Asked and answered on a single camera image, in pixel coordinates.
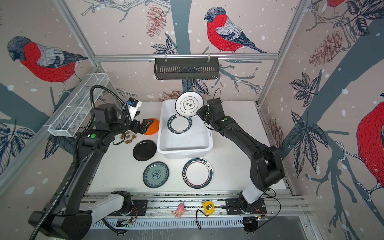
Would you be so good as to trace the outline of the yellow tape measure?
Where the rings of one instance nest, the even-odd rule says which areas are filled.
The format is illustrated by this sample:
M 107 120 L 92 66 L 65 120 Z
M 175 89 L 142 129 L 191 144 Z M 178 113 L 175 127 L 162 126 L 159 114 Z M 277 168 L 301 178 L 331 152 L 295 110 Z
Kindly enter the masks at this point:
M 202 203 L 205 216 L 209 216 L 214 213 L 215 205 L 211 201 L 205 201 Z

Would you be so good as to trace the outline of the pink toy figure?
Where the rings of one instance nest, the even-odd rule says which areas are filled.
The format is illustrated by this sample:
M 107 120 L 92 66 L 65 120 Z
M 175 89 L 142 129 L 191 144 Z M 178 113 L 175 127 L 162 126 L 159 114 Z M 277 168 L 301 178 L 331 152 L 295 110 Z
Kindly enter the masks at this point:
M 177 218 L 177 219 L 180 219 L 182 214 L 186 212 L 186 208 L 185 208 L 185 204 L 184 203 L 180 203 L 177 207 L 177 209 L 174 211 L 174 216 Z

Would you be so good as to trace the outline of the white plate black flower outline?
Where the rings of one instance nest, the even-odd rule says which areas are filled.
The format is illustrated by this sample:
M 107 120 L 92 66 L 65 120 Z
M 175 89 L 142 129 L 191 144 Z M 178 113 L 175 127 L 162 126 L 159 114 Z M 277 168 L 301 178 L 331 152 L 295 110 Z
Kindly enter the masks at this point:
M 183 117 L 193 117 L 203 104 L 203 97 L 199 93 L 186 92 L 176 100 L 175 109 Z

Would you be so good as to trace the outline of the green rim lettered plate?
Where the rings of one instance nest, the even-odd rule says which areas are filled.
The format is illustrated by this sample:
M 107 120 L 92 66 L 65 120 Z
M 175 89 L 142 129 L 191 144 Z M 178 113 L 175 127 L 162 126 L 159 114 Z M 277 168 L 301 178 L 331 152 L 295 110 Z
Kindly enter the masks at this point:
M 179 114 L 172 115 L 167 122 L 168 130 L 173 134 L 183 134 L 192 126 L 192 118 L 183 117 Z

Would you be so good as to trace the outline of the small circuit board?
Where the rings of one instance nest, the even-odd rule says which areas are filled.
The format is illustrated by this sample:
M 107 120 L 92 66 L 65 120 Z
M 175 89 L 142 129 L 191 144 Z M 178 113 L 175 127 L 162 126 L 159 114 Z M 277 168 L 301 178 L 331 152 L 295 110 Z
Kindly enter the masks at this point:
M 135 220 L 126 219 L 126 220 L 117 220 L 116 227 L 117 228 L 130 228 Z

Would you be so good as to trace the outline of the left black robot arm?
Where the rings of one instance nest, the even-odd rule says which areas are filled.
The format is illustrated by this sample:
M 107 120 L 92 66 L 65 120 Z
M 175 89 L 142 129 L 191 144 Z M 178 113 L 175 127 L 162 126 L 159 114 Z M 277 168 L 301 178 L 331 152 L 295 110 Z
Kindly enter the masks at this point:
M 109 146 L 116 144 L 115 137 L 129 131 L 143 135 L 154 122 L 135 120 L 142 103 L 134 98 L 122 100 L 101 85 L 91 87 L 90 102 L 92 116 L 75 140 L 70 169 L 45 208 L 34 211 L 29 218 L 29 224 L 34 227 L 31 240 L 38 233 L 64 240 L 81 240 L 93 224 L 104 221 L 113 212 L 133 213 L 135 217 L 139 214 L 131 194 L 126 191 L 114 191 L 87 210 L 80 209 L 91 177 Z

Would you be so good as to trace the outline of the aluminium horizontal frame bar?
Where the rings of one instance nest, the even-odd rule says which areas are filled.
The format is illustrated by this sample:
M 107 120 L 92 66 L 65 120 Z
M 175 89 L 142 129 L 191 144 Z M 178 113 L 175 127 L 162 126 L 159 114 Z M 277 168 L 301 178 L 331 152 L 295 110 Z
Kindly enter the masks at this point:
M 260 54 L 260 53 L 243 53 L 243 54 L 176 54 L 176 55 L 95 55 L 94 60 L 98 63 L 104 62 L 151 62 L 155 59 L 194 59 L 203 58 L 218 60 L 278 60 L 278 53 Z

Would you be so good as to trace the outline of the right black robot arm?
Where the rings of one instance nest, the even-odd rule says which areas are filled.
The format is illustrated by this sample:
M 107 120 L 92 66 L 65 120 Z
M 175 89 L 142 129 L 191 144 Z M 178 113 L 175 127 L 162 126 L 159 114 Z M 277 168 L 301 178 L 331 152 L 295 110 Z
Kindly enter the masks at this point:
M 231 140 L 250 159 L 251 183 L 239 194 L 239 204 L 243 212 L 253 212 L 261 196 L 285 177 L 281 151 L 254 139 L 233 118 L 225 116 L 223 111 L 204 105 L 197 115 L 212 130 Z

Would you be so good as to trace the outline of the white plastic bin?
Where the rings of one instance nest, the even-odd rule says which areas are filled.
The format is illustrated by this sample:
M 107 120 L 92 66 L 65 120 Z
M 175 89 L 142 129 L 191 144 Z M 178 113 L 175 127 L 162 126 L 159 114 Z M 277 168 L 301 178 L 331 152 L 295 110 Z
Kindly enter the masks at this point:
M 191 128 L 183 134 L 173 134 L 167 128 L 168 119 L 177 114 L 176 100 L 162 102 L 157 151 L 168 159 L 203 157 L 213 148 L 212 131 L 199 117 L 193 116 Z

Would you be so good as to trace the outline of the orange plate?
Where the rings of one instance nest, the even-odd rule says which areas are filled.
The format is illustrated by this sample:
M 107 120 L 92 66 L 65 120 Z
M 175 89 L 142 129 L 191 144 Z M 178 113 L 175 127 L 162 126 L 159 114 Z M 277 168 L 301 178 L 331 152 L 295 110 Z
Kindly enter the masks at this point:
M 154 135 L 159 131 L 160 121 L 157 119 L 152 119 L 154 122 L 148 127 L 145 135 Z

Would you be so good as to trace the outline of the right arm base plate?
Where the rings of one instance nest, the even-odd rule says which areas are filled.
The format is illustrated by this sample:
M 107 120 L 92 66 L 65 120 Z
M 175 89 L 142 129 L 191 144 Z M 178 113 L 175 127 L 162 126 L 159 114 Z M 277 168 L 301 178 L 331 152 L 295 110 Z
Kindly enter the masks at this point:
M 266 205 L 263 199 L 258 199 L 252 204 L 249 204 L 246 200 L 226 199 L 225 205 L 222 209 L 227 211 L 228 215 L 266 215 Z

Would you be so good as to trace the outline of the black hanging wall basket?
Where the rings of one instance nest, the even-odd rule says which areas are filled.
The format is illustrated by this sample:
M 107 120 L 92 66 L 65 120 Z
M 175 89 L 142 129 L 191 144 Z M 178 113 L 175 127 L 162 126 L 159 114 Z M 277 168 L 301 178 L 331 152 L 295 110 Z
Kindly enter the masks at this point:
M 219 77 L 218 58 L 156 59 L 157 80 L 214 80 Z

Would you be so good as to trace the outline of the white plate green red rim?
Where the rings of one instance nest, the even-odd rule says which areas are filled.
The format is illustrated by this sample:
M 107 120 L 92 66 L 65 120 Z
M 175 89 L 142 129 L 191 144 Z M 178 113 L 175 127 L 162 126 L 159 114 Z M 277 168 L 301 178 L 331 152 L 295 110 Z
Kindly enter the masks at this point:
M 187 161 L 183 167 L 182 177 L 185 184 L 192 189 L 203 189 L 213 179 L 214 171 L 211 163 L 202 158 Z

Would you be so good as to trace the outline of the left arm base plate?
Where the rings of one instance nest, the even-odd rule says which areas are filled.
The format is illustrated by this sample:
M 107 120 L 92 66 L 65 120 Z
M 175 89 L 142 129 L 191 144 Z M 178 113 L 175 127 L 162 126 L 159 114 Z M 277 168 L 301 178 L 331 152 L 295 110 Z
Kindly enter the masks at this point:
M 148 200 L 132 200 L 129 207 L 123 207 L 122 209 L 113 212 L 110 216 L 145 216 L 147 212 Z

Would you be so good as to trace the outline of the green patterned plate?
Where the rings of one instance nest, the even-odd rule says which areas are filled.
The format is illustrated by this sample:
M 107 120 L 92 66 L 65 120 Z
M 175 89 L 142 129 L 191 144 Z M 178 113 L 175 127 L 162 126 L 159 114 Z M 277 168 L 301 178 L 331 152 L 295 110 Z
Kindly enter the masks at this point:
M 170 171 L 168 166 L 163 162 L 154 162 L 146 167 L 143 172 L 144 184 L 151 188 L 159 188 L 168 180 Z

